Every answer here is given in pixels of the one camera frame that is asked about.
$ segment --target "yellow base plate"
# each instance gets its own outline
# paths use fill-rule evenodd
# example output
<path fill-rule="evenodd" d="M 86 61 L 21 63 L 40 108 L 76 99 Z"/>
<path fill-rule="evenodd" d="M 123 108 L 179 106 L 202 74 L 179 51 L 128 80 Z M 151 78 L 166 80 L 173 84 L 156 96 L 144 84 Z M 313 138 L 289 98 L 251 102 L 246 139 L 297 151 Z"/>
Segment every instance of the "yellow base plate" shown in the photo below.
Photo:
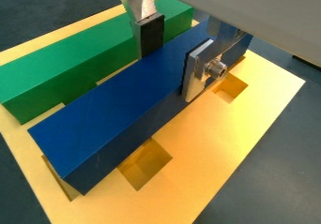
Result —
<path fill-rule="evenodd" d="M 21 55 L 20 50 L 35 51 L 43 41 L 51 43 L 51 37 L 3 52 L 3 57 L 9 61 Z M 288 71 L 247 52 L 230 76 L 210 86 L 154 134 L 152 141 L 169 158 L 148 182 L 135 190 L 115 169 L 88 195 L 72 202 L 27 132 L 63 105 L 23 126 L 0 106 L 0 132 L 51 223 L 193 223 L 302 84 Z"/>

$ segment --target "blue wooden block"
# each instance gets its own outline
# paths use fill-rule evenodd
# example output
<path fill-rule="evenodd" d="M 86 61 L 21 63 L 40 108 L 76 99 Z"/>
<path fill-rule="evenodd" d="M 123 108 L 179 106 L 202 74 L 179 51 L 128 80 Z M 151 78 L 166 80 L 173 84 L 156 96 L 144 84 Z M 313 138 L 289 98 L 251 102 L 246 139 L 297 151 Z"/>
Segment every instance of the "blue wooden block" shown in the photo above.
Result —
<path fill-rule="evenodd" d="M 197 25 L 29 129 L 57 174 L 82 194 L 187 107 L 181 97 L 186 53 L 209 38 L 206 25 Z M 229 50 L 227 65 L 250 41 L 245 37 Z"/>

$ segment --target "green block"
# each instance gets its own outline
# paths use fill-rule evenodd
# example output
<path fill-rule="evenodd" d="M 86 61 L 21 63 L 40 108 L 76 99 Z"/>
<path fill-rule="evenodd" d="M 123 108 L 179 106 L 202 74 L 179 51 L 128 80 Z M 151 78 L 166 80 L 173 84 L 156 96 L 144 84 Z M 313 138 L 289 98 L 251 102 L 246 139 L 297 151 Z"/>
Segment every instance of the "green block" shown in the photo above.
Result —
<path fill-rule="evenodd" d="M 155 5 L 166 15 L 167 42 L 191 27 L 193 8 L 177 0 L 156 0 Z M 3 65 L 0 102 L 24 124 L 74 101 L 135 59 L 130 18 L 122 14 Z"/>

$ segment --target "floor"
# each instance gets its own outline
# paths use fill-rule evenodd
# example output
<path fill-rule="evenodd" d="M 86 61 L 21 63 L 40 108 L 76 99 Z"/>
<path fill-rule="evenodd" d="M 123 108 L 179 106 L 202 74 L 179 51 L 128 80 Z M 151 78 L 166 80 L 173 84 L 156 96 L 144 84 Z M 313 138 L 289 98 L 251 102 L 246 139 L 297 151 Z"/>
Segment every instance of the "floor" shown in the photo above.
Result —
<path fill-rule="evenodd" d="M 0 50 L 118 3 L 118 0 L 3 1 Z M 292 59 L 290 54 L 257 38 L 250 49 L 306 83 L 194 223 L 320 223 L 320 69 Z M 1 222 L 49 223 L 3 139 L 0 163 Z"/>

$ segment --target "metal bracket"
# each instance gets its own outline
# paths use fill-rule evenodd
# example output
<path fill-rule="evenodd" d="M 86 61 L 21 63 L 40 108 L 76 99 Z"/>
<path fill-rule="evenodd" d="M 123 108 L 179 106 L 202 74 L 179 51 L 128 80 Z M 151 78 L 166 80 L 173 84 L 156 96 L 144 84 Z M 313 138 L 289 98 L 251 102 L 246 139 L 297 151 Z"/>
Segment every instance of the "metal bracket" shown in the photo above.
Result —
<path fill-rule="evenodd" d="M 152 0 L 122 0 L 138 43 L 138 58 L 163 46 L 164 15 L 156 12 Z"/>
<path fill-rule="evenodd" d="M 202 93 L 209 77 L 221 79 L 227 73 L 227 66 L 221 62 L 222 55 L 246 35 L 231 25 L 210 17 L 207 32 L 217 36 L 189 53 L 186 59 L 182 96 L 187 102 Z"/>

